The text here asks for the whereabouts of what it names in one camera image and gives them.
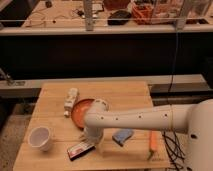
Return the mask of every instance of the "tiled floor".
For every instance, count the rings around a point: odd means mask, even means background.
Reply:
[[[11,171],[31,115],[11,115],[0,134],[0,171]]]

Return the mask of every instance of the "wooden tabletop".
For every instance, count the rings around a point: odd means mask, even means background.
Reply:
[[[82,131],[70,118],[63,116],[63,104],[70,88],[78,88],[79,100],[102,98],[109,110],[151,107],[149,89],[143,81],[100,81],[47,83],[43,85],[25,138],[18,153],[14,171],[113,170],[139,168],[166,168],[169,159],[161,133],[157,132],[158,151],[151,161],[149,131],[134,130],[134,135],[120,147],[112,141],[117,129],[105,129],[99,148],[71,162],[67,148],[79,142]],[[47,126],[53,134],[54,145],[46,153],[32,149],[27,143],[29,132],[38,126]]]

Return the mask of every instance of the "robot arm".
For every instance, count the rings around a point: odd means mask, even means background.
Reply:
[[[188,134],[185,170],[213,170],[213,100],[197,105],[168,105],[128,111],[107,109],[107,103],[97,99],[87,111],[84,135],[88,141],[98,143],[105,128],[185,133]]]
[[[166,105],[126,111],[106,111],[107,103],[97,99],[86,113],[85,136],[98,143],[104,128],[188,132],[188,115],[194,105]]]

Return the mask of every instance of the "small box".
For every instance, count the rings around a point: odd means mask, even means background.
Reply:
[[[130,0],[104,0],[104,6],[107,10],[125,9]]]

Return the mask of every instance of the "white cup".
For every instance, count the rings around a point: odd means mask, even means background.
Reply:
[[[53,144],[49,128],[34,128],[29,134],[28,144],[35,149],[48,151]]]

